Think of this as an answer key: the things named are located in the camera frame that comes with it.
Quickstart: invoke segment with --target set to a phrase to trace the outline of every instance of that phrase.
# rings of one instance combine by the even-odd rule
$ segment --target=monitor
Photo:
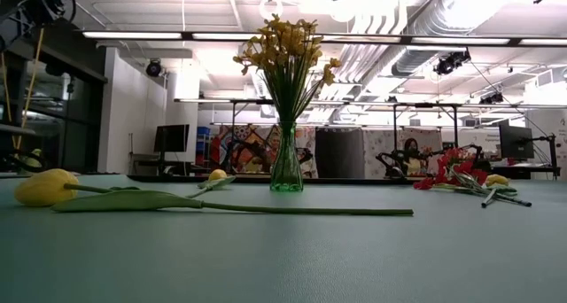
[[[503,158],[532,159],[533,141],[530,128],[500,125],[500,148]]]
[[[161,145],[165,143],[164,152],[186,152],[188,137],[189,125],[159,126],[153,150],[161,152]]]

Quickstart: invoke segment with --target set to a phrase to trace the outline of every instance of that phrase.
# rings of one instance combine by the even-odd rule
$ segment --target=desk
[[[561,168],[556,170],[557,176],[561,173]],[[532,173],[550,173],[553,175],[553,167],[515,167],[515,166],[501,166],[493,167],[494,174],[503,175],[510,179],[532,179]]]
[[[211,202],[413,208],[415,217],[175,210],[55,214],[0,183],[0,302],[566,302],[567,184],[513,182],[532,208],[410,186],[232,184]],[[83,184],[178,194],[195,184]]]

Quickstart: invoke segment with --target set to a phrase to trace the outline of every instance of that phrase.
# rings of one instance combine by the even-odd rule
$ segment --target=green glass vase
[[[269,188],[272,191],[303,191],[303,177],[295,151],[295,122],[280,122],[280,146],[272,167]]]

